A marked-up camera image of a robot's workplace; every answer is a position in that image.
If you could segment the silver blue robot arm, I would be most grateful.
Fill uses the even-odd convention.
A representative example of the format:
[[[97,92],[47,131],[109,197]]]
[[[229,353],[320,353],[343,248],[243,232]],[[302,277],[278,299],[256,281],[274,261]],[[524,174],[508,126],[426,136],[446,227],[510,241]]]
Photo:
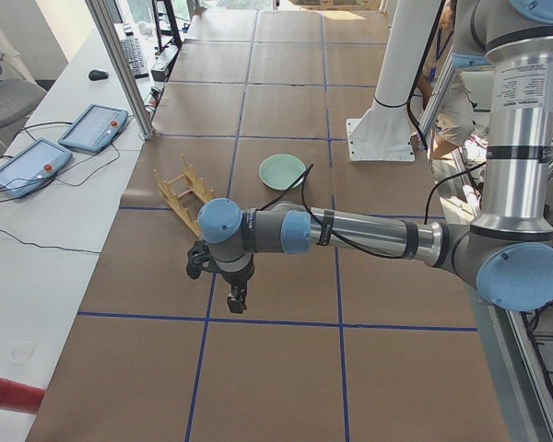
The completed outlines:
[[[453,50],[419,124],[429,129],[456,76],[492,67],[491,129],[479,213],[469,224],[347,214],[276,198],[242,210],[205,204],[187,273],[218,273],[234,313],[246,308],[255,254],[335,245],[386,260],[416,259],[459,277],[491,305],[527,312],[553,304],[553,226],[545,219],[553,125],[553,1],[461,1]]]

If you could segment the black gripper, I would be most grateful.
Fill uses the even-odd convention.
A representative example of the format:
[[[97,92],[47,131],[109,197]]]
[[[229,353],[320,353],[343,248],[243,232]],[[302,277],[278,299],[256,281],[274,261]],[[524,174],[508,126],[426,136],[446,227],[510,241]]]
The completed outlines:
[[[247,284],[254,274],[254,262],[249,262],[236,272],[224,272],[223,279],[231,285],[231,291],[227,295],[227,305],[232,314],[243,314],[247,309],[246,296]]]

